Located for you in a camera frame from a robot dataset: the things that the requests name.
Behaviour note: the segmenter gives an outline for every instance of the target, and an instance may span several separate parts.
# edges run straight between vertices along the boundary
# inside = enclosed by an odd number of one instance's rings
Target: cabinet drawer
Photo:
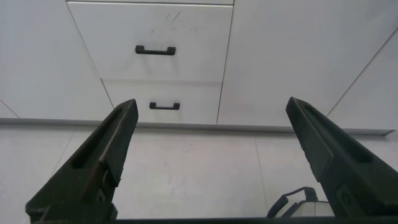
[[[94,2],[157,2],[157,3],[189,3],[189,4],[234,4],[234,0],[73,0]]]
[[[129,99],[136,99],[139,122],[178,124],[216,124],[217,122],[220,83],[202,85],[104,80],[104,85],[114,106]],[[150,103],[156,103],[153,105],[156,109],[151,109]]]
[[[232,6],[105,2],[68,5],[101,78],[223,80]],[[137,46],[143,46],[144,54],[137,53]],[[164,53],[169,47],[175,48],[175,54],[147,54],[148,50]]]

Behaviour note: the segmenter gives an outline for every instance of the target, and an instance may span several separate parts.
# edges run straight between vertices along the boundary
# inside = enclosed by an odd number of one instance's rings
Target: floor tile
[[[48,181],[74,127],[0,125],[0,222],[26,223],[25,204]]]
[[[134,133],[118,218],[263,217],[253,138],[190,131]]]
[[[256,138],[256,144],[267,208],[271,208],[281,195],[301,187],[313,187],[319,200],[327,200],[321,185],[312,174],[310,164],[295,134],[265,134]],[[305,200],[305,195],[301,192],[289,196],[288,199],[289,204],[279,215],[294,202]]]

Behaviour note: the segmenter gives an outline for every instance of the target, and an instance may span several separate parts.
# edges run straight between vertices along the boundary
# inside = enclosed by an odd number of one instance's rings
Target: drawer handle
[[[174,103],[173,107],[162,107],[158,106],[156,107],[155,102],[150,102],[149,103],[149,108],[152,110],[179,110],[180,109],[180,103]]]
[[[175,47],[167,47],[166,51],[161,50],[145,50],[145,47],[142,45],[136,46],[137,54],[153,54],[153,55],[175,55]]]

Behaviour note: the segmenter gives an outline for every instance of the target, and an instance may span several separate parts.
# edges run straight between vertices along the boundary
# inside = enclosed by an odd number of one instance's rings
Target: cabinet door
[[[342,128],[398,129],[398,32],[349,88],[329,118]]]
[[[112,106],[66,1],[0,8],[0,98],[20,118],[104,119]]]
[[[387,0],[236,0],[218,124],[290,126],[291,96],[328,114],[397,11]]]

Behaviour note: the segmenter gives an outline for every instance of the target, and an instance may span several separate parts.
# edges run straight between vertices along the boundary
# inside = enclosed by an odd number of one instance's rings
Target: black plastic part
[[[137,120],[135,100],[117,106],[26,204],[30,221],[115,219],[111,202]]]
[[[337,217],[398,215],[398,173],[310,104],[291,98],[287,115]]]
[[[150,102],[149,103],[149,108],[152,110],[179,110],[180,109],[180,103],[174,103],[172,107],[164,107],[164,106],[158,106],[156,107],[155,102]]]
[[[136,46],[137,54],[149,54],[149,55],[175,55],[176,48],[175,47],[167,47],[166,51],[161,50],[145,50],[145,47],[142,45]]]

